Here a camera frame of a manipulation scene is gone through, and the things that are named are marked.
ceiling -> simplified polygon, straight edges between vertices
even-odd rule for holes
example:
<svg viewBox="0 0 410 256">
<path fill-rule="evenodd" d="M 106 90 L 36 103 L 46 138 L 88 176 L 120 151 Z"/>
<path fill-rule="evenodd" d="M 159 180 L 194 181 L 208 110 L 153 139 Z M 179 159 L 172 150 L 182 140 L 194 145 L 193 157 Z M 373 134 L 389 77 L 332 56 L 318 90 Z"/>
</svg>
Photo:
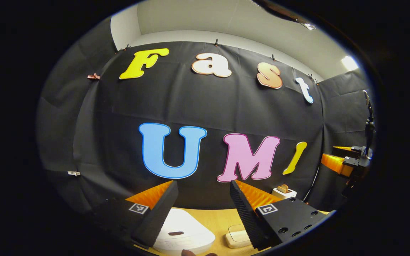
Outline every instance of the ceiling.
<svg viewBox="0 0 410 256">
<path fill-rule="evenodd" d="M 299 60 L 324 79 L 347 72 L 346 52 L 324 32 L 267 13 L 251 0 L 147 0 L 138 5 L 141 34 L 213 31 L 251 39 Z"/>
</svg>

wooden table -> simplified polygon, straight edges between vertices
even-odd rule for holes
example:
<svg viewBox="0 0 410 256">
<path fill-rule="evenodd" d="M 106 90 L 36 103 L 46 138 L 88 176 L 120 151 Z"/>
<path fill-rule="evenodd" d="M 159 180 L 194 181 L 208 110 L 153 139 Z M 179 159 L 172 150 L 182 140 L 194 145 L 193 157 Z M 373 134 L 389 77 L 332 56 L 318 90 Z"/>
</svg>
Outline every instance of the wooden table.
<svg viewBox="0 0 410 256">
<path fill-rule="evenodd" d="M 259 253 L 257 249 L 252 248 L 252 245 L 244 246 L 241 248 L 229 248 L 224 236 L 229 232 L 228 228 L 233 225 L 242 224 L 238 212 L 236 209 L 220 209 L 220 210 L 199 210 L 199 209 L 183 209 L 192 215 L 198 222 L 204 225 L 208 230 L 210 230 L 215 236 L 215 241 L 211 248 L 205 252 L 198 254 L 197 256 L 205 256 L 208 253 L 216 253 L 218 256 L 248 256 Z M 166 254 L 160 253 L 153 248 L 148 250 L 153 254 L 166 256 Z"/>
</svg>

white wall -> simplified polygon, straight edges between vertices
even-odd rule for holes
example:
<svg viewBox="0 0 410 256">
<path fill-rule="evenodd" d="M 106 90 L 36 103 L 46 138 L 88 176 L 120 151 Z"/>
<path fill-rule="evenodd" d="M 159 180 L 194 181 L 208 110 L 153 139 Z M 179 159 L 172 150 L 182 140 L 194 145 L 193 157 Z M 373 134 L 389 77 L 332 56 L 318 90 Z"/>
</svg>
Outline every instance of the white wall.
<svg viewBox="0 0 410 256">
<path fill-rule="evenodd" d="M 211 31 L 197 31 L 197 30 L 180 30 L 180 31 L 163 31 L 150 34 L 142 34 L 141 36 L 134 39 L 130 46 L 145 45 L 158 42 L 174 42 L 174 41 L 191 41 L 191 42 L 209 42 L 215 43 L 218 39 L 218 44 L 228 45 L 232 47 L 238 47 L 245 50 L 250 50 L 252 52 L 257 52 L 267 57 L 275 57 L 282 63 L 285 63 L 305 74 L 312 74 L 312 77 L 317 79 L 317 81 L 323 81 L 324 79 L 314 72 L 311 68 L 307 67 L 305 64 L 299 62 L 298 60 L 290 57 L 289 55 L 276 50 L 275 48 L 269 47 L 267 45 L 255 42 L 250 39 L 246 39 L 239 36 L 233 36 L 232 34 L 223 34 Z"/>
<path fill-rule="evenodd" d="M 110 21 L 110 31 L 118 50 L 123 49 L 132 41 L 140 37 L 140 27 L 138 25 L 137 6 L 124 9 L 112 16 Z"/>
</svg>

pink letter m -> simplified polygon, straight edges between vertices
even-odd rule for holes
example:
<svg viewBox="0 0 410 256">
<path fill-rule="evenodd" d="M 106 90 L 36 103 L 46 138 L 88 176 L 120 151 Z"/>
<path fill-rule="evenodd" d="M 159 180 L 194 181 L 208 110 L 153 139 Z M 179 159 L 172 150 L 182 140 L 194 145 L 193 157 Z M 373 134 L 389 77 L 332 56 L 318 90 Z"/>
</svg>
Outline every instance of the pink letter m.
<svg viewBox="0 0 410 256">
<path fill-rule="evenodd" d="M 280 142 L 278 137 L 265 137 L 255 154 L 252 154 L 248 137 L 244 134 L 227 134 L 224 136 L 224 142 L 228 145 L 227 160 L 224 172 L 218 176 L 219 182 L 235 180 L 237 178 L 235 175 L 237 165 L 243 180 L 249 177 L 257 165 L 257 171 L 251 176 L 253 180 L 263 180 L 272 175 L 273 157 Z"/>
</svg>

blue letter u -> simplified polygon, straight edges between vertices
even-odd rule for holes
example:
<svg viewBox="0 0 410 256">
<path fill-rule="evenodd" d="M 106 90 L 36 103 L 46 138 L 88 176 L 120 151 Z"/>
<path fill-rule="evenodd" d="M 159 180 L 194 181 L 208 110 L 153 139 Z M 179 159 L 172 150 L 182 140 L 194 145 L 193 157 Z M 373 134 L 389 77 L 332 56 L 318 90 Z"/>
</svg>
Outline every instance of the blue letter u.
<svg viewBox="0 0 410 256">
<path fill-rule="evenodd" d="M 179 134 L 184 137 L 184 160 L 178 167 L 164 162 L 164 138 L 170 134 L 167 125 L 143 123 L 138 130 L 143 136 L 143 163 L 151 173 L 163 178 L 186 178 L 195 172 L 199 163 L 200 140 L 206 136 L 205 129 L 194 126 L 179 129 Z"/>
</svg>

